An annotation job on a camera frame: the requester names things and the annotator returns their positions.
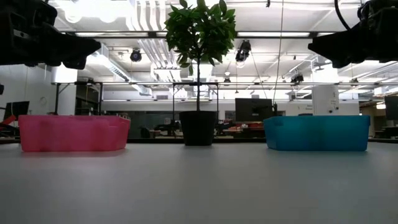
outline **small tree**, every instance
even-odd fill
[[[181,68],[189,67],[193,74],[192,60],[198,64],[198,96],[197,111],[200,110],[200,64],[209,62],[215,66],[215,60],[223,63],[229,49],[234,47],[235,9],[226,8],[226,3],[220,0],[210,9],[205,0],[197,0],[197,7],[189,6],[185,0],[180,0],[182,9],[171,6],[170,18],[165,22],[166,41],[169,50],[177,48],[178,64]]]

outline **potted plant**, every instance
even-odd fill
[[[200,65],[215,66],[215,60],[223,63],[223,55],[234,47],[235,9],[227,10],[223,0],[211,8],[205,0],[197,0],[197,7],[188,6],[185,0],[180,0],[180,4],[181,9],[171,6],[165,25],[169,50],[180,53],[177,60],[180,67],[189,68],[193,74],[192,63],[197,62],[197,110],[180,113],[184,141],[185,145],[209,146],[218,118],[215,111],[200,110]]]

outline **tree trunk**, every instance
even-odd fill
[[[197,85],[198,85],[198,95],[197,95],[197,111],[200,111],[200,57],[198,57],[198,80],[197,80]]]

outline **pink bin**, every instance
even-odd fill
[[[130,121],[118,116],[21,115],[25,152],[115,151],[124,149]]]

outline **camera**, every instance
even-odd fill
[[[101,47],[93,39],[60,33],[57,10],[41,0],[0,0],[0,65],[39,63],[84,69],[86,58]]]
[[[133,49],[133,50],[132,50],[132,53],[131,53],[131,55],[130,55],[130,59],[131,59],[133,62],[139,62],[139,61],[141,61],[142,57],[141,57],[140,51],[141,51],[140,49]]]
[[[346,31],[315,37],[308,49],[331,60],[333,68],[350,63],[398,60],[398,1],[370,0],[357,11],[359,23],[350,28],[341,16],[338,0],[336,13]]]

